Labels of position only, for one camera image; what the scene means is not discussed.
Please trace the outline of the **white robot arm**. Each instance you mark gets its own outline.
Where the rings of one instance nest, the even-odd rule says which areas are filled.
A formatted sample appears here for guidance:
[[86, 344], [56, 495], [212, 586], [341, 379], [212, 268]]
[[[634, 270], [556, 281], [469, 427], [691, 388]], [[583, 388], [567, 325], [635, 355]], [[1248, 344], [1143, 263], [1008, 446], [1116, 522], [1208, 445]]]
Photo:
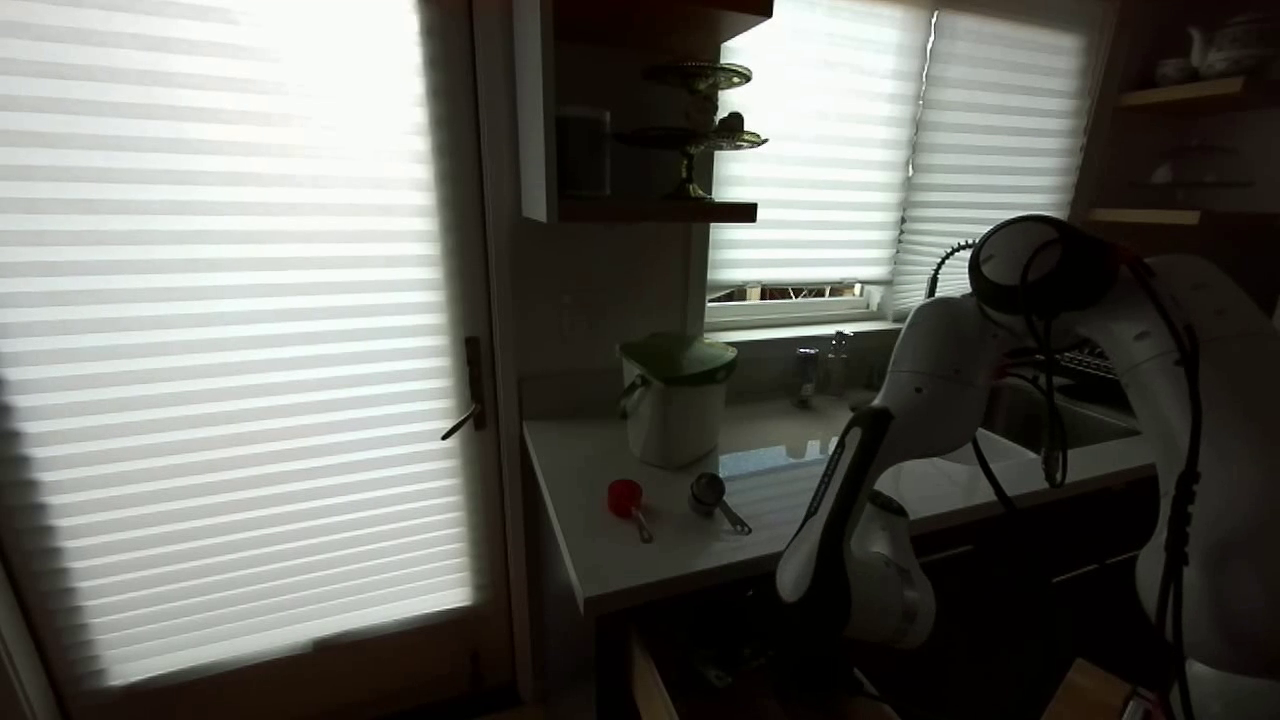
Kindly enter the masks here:
[[991, 223], [967, 289], [918, 305], [775, 560], [818, 638], [906, 649], [933, 586], [875, 479], [948, 455], [1021, 382], [1046, 417], [1041, 471], [1070, 474], [1064, 355], [1097, 348], [1158, 468], [1136, 598], [1168, 643], [1178, 720], [1280, 720], [1280, 327], [1202, 254], [1133, 254], [1056, 217]]

